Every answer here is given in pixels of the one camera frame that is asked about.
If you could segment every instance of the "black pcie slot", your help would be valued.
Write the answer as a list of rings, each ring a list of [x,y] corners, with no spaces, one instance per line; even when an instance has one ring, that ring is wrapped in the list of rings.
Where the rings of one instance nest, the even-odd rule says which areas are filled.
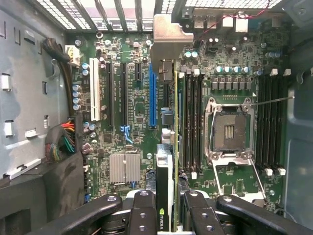
[[[135,63],[135,80],[141,81],[141,63]]]
[[[164,83],[163,85],[163,107],[169,107],[169,86],[168,84]]]
[[[121,79],[121,118],[122,118],[122,125],[127,125],[127,77],[128,77],[128,71],[127,71],[127,63],[121,63],[121,70],[120,70],[120,79]]]
[[[109,126],[114,126],[114,66],[113,63],[106,63],[107,66],[107,89],[108,89],[108,120]]]
[[[190,159],[190,171],[195,171],[195,133],[194,133],[194,127],[195,127],[195,78],[191,77],[190,82],[190,145],[189,145],[189,154],[191,156]]]
[[[184,124],[183,124],[183,169],[188,172],[189,171],[189,141],[190,141],[190,116],[189,116],[189,103],[190,103],[190,76],[186,76],[186,80],[184,83]]]
[[[201,115],[202,115],[202,76],[198,77],[198,86],[197,86],[197,170],[198,172],[202,172],[201,169]]]

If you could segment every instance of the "metal bracket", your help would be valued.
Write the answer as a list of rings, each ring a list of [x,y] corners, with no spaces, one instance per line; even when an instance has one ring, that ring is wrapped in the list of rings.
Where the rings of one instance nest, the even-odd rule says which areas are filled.
[[[52,59],[51,64],[53,65],[54,73],[50,77],[47,77],[47,79],[53,80],[54,78],[56,78],[60,75],[60,67],[59,67],[58,61],[56,59]]]
[[[158,73],[159,62],[178,59],[184,46],[192,43],[194,35],[182,31],[178,23],[171,23],[171,15],[156,14],[153,17],[154,43],[150,49],[153,72]]]

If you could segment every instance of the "thin wire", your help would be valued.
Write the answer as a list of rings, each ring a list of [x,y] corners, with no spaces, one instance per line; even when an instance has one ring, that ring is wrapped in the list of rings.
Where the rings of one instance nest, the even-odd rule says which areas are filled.
[[[277,208],[276,210],[274,210],[274,213],[276,214],[277,212],[284,212],[286,213],[287,215],[289,215],[289,217],[295,222],[295,223],[298,223],[295,218],[288,212],[286,211],[285,209],[282,209],[282,208]]]
[[[252,19],[252,18],[255,18],[255,17],[258,17],[260,15],[262,15],[266,10],[268,10],[268,7],[269,7],[269,4],[270,4],[270,0],[268,0],[268,4],[266,5],[266,7],[261,10],[258,14],[256,15],[251,15],[251,16],[245,16],[245,17],[240,17],[240,16],[236,16],[236,15],[225,15],[223,17],[221,17],[217,22],[215,22],[214,24],[212,24],[206,31],[203,32],[203,34],[200,36],[200,38],[202,38],[202,36],[204,34],[206,34],[211,28],[213,28],[214,26],[216,26],[219,22],[221,22],[222,19],[226,18],[226,17],[232,17],[234,19],[243,19],[243,20],[246,20],[246,19]]]

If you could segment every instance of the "screw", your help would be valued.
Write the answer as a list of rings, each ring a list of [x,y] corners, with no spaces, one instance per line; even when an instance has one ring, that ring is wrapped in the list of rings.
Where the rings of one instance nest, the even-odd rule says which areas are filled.
[[[152,159],[152,157],[153,157],[153,156],[152,156],[152,153],[148,153],[148,154],[147,154],[147,159]]]
[[[298,14],[299,14],[300,16],[303,16],[305,13],[307,13],[307,10],[306,10],[306,9],[304,9],[304,8],[300,8],[300,9],[299,9]]]
[[[198,195],[198,193],[196,191],[191,191],[189,194],[193,197],[196,197]]]
[[[76,40],[75,40],[75,45],[76,45],[76,46],[79,47],[79,46],[81,46],[81,44],[82,44],[82,41],[80,41],[79,39],[76,39]]]
[[[141,192],[140,192],[140,195],[141,195],[141,196],[148,196],[149,194],[147,193],[147,191],[141,191]]]
[[[115,196],[109,196],[109,197],[107,198],[107,201],[108,201],[108,202],[116,201],[116,197],[115,197]]]
[[[231,199],[231,197],[224,196],[223,200],[226,201],[226,202],[231,202],[233,199]]]

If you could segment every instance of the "chip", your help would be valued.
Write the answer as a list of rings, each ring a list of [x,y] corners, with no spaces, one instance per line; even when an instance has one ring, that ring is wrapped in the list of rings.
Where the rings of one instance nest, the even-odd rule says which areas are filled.
[[[112,135],[111,134],[104,134],[103,135],[103,142],[104,143],[112,143]]]

